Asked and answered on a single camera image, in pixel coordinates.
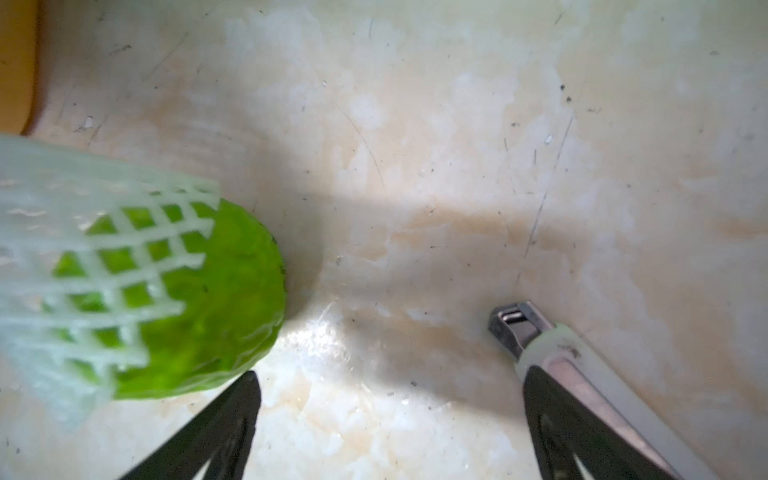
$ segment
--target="green vegetable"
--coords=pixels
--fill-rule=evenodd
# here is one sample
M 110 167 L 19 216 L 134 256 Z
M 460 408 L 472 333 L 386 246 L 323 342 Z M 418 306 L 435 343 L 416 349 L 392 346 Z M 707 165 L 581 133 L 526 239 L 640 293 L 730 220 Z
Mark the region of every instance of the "green vegetable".
M 185 233 L 187 251 L 205 252 L 203 266 L 168 271 L 163 282 L 168 294 L 187 306 L 178 316 L 141 324 L 141 336 L 150 352 L 144 368 L 115 371 L 119 399 L 159 398 L 219 386 L 250 369 L 275 343 L 283 324 L 286 294 L 283 262 L 276 241 L 253 216 L 224 199 L 218 210 L 205 204 L 193 207 L 199 217 L 215 219 L 214 230 L 206 240 L 198 232 Z M 177 205 L 163 210 L 172 222 L 182 220 Z M 123 210 L 137 229 L 152 227 L 154 220 L 146 208 Z M 87 235 L 115 233 L 109 216 L 99 218 Z M 147 244 L 154 261 L 170 256 L 167 240 Z M 99 256 L 112 273 L 136 268 L 131 248 L 100 250 Z M 54 268 L 54 276 L 85 276 L 77 254 L 66 252 Z M 131 307 L 151 305 L 146 283 L 123 289 Z M 99 292 L 72 295 L 82 312 L 107 312 Z M 59 330 L 61 338 L 73 341 L 69 332 Z M 115 328 L 95 331 L 102 343 L 119 349 L 123 343 Z M 83 376 L 98 382 L 90 364 L 73 361 Z

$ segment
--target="dirty surface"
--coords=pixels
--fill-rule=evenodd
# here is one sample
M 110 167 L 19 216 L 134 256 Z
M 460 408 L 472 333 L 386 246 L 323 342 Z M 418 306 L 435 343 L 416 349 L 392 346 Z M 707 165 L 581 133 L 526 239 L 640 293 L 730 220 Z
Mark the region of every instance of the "dirty surface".
M 283 249 L 248 478 L 537 478 L 485 332 L 526 298 L 719 475 L 762 478 L 765 5 L 44 10 L 33 135 L 215 177 Z M 72 440 L 0 367 L 0 478 L 116 478 L 215 394 L 110 404 Z

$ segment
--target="metal clip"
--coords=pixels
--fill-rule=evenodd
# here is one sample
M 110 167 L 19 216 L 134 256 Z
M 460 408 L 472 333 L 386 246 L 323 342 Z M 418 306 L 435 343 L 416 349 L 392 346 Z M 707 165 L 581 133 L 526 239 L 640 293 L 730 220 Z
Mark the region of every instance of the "metal clip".
M 488 330 L 516 360 L 534 338 L 551 329 L 554 324 L 530 300 L 497 307 L 488 321 Z

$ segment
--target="orange object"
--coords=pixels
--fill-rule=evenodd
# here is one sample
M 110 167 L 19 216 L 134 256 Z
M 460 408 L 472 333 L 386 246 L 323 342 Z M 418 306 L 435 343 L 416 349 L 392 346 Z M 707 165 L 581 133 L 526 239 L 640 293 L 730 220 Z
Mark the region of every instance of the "orange object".
M 20 134 L 35 93 L 37 0 L 0 0 L 0 132 Z

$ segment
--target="white foam net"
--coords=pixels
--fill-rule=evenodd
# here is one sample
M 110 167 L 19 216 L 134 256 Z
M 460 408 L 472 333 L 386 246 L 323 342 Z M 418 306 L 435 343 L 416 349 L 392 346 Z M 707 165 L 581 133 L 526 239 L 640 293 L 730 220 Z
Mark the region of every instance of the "white foam net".
M 161 275 L 203 264 L 182 235 L 208 238 L 214 221 L 194 207 L 216 210 L 219 200 L 212 180 L 0 136 L 0 349 L 62 422 L 76 425 L 111 399 L 116 371 L 149 363 L 139 325 L 184 311 Z M 171 221 L 168 206 L 183 218 Z M 149 213 L 152 225 L 136 228 L 125 209 Z M 86 235 L 104 215 L 116 233 Z M 170 255 L 156 261 L 147 244 L 157 241 Z M 129 249 L 132 268 L 108 269 L 101 253 L 114 249 Z M 52 274 L 65 252 L 77 276 Z M 136 285 L 151 304 L 126 304 L 124 289 Z M 74 299 L 87 295 L 106 308 L 82 311 Z M 104 329 L 119 346 L 100 341 Z

